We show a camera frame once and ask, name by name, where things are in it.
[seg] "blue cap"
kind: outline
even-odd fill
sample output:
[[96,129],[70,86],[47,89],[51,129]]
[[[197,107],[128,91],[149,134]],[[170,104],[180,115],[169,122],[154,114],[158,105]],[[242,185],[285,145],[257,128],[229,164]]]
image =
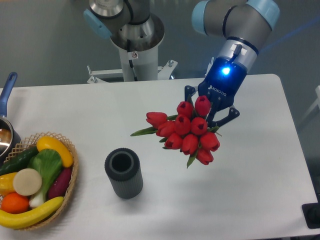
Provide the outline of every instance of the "blue cap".
[[83,12],[83,17],[99,37],[107,39],[112,35],[109,29],[89,9]]
[[194,30],[196,30],[198,33],[206,34],[205,31],[205,9],[206,9],[206,5],[209,1],[201,1],[199,2],[193,9],[192,12],[192,17],[191,17],[191,21],[192,21],[192,27]]
[[273,0],[248,0],[246,4],[257,10],[268,22],[272,30],[275,28],[280,16],[280,9]]

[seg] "pot handle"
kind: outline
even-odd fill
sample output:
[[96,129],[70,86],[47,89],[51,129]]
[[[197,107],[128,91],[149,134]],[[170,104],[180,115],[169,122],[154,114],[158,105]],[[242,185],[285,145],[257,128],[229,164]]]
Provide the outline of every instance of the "pot handle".
[[16,72],[11,72],[8,76],[8,79],[5,82],[5,85],[0,95],[0,116],[7,116],[8,99],[12,89],[14,88],[17,77],[18,74]]

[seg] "tulip bouquet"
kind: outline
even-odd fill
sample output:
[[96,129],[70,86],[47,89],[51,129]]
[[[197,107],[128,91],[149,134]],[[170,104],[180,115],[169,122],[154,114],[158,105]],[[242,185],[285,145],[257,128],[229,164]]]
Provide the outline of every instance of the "tulip bouquet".
[[206,121],[211,109],[211,102],[204,96],[199,96],[195,104],[191,97],[182,101],[176,108],[178,114],[167,116],[163,112],[148,112],[146,121],[151,127],[139,130],[131,136],[156,134],[162,139],[164,149],[180,150],[189,156],[186,167],[188,168],[195,159],[208,165],[214,160],[211,152],[220,147],[216,136],[218,126],[208,128]]

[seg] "bok choy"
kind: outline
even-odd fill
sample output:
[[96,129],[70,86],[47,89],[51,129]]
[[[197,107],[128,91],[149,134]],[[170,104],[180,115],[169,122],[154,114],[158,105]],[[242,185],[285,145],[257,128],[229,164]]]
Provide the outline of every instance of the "bok choy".
[[42,177],[40,190],[29,200],[30,207],[36,208],[46,202],[48,190],[62,169],[62,160],[57,151],[44,149],[30,160],[28,168],[38,171]]

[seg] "red tulip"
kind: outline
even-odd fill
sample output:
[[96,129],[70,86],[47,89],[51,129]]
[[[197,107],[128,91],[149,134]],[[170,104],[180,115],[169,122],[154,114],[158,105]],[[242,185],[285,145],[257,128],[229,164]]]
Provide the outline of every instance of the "red tulip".
[[158,129],[161,124],[164,124],[167,120],[167,114],[163,112],[148,112],[146,114],[146,121],[150,123],[154,128]]
[[177,133],[174,132],[165,141],[164,146],[167,149],[180,149],[182,146],[182,142],[183,139]]
[[191,122],[191,132],[195,135],[202,135],[207,131],[207,121],[202,117],[195,117]]
[[214,160],[214,157],[212,156],[209,150],[199,148],[198,153],[196,155],[196,159],[198,159],[200,163],[208,165]]
[[179,114],[174,122],[174,130],[180,136],[188,134],[191,129],[191,122],[185,115]]
[[176,108],[178,114],[185,115],[187,118],[191,119],[192,111],[194,110],[194,106],[188,101],[182,101]]
[[193,134],[187,135],[182,142],[181,150],[184,155],[192,155],[199,147],[199,139]]
[[217,151],[220,147],[220,142],[216,134],[209,131],[200,137],[200,143],[202,148],[213,152]]
[[162,123],[158,131],[155,133],[159,137],[168,138],[175,132],[175,121],[167,121]]
[[210,112],[211,102],[207,96],[199,96],[195,101],[194,108],[200,116],[206,116]]

